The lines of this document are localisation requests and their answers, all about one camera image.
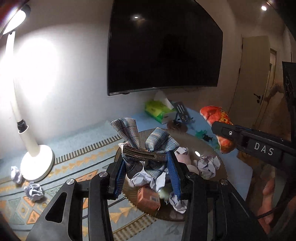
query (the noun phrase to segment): small cardboard box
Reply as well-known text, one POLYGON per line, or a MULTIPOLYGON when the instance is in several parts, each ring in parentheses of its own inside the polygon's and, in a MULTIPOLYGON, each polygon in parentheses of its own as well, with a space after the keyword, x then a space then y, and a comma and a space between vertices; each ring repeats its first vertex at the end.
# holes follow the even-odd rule
POLYGON ((137 206, 149 208, 151 210, 157 210, 160 207, 160 199, 158 193, 154 192, 150 188, 141 187, 138 190, 138 203, 137 206))
POLYGON ((161 124, 174 120, 177 114, 175 109, 170 110, 162 102, 155 100, 145 103, 145 112, 161 124))

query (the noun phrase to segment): lamp base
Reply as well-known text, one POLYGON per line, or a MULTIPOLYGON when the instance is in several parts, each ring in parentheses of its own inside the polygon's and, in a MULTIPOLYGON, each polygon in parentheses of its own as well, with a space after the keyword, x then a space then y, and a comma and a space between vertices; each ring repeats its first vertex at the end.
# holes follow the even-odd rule
POLYGON ((24 155, 20 164, 20 171, 29 182, 38 182, 45 178, 50 172, 54 155, 49 146, 39 145, 40 152, 37 156, 32 157, 28 152, 24 155))

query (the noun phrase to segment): wall-mounted tv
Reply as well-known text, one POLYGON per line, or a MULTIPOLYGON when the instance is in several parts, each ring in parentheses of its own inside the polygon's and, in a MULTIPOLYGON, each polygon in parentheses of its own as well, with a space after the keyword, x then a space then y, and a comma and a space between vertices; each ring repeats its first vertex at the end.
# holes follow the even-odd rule
POLYGON ((114 0, 108 95, 217 86, 223 32, 194 0, 114 0))

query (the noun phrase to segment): wicker tray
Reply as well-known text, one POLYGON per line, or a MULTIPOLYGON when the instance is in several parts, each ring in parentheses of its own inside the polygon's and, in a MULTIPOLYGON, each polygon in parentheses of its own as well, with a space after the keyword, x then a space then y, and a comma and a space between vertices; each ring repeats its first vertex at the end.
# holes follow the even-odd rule
MULTIPOLYGON (((219 181, 220 179, 227 179, 227 173, 225 166, 218 156, 218 154, 203 140, 196 138, 195 136, 189 135, 184 132, 179 132, 176 130, 163 129, 168 132, 179 144, 181 147, 187 147, 189 149, 189 155, 191 160, 198 160, 198 157, 195 155, 195 151, 198 151, 201 155, 213 155, 217 156, 221 162, 220 168, 216 171, 216 176, 211 178, 211 181, 219 181)), ((139 133, 140 147, 145 149, 145 141, 148 136, 154 131, 154 129, 141 131, 139 133)), ((121 149, 117 150, 114 161, 117 161, 121 153, 121 149)), ((136 206, 139 210, 159 219, 167 221, 184 221, 185 214, 180 214, 174 210, 170 204, 165 204, 164 200, 160 200, 161 206, 159 210, 152 211, 146 207, 137 206, 137 193, 140 187, 130 187, 128 182, 125 181, 123 185, 122 192, 127 197, 127 199, 136 206)))

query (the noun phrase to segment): door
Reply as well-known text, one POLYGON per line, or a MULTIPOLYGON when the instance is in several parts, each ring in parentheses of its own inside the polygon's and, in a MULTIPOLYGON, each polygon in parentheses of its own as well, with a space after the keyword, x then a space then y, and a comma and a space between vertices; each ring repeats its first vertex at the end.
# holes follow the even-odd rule
POLYGON ((251 128, 259 115, 270 70, 268 36, 243 38, 242 63, 229 116, 234 125, 251 128))
MULTIPOLYGON (((264 98, 266 96, 267 90, 269 90, 274 84, 275 69, 276 69, 276 52, 274 50, 270 50, 269 73, 268 73, 268 81, 265 88, 264 98)), ((261 104, 261 109, 260 109, 258 118, 254 126, 252 127, 253 129, 256 129, 256 130, 258 130, 260 127, 260 124, 262 122, 263 116, 265 114, 265 111, 268 105, 268 103, 263 101, 263 99, 261 101, 262 101, 262 104, 261 104)))

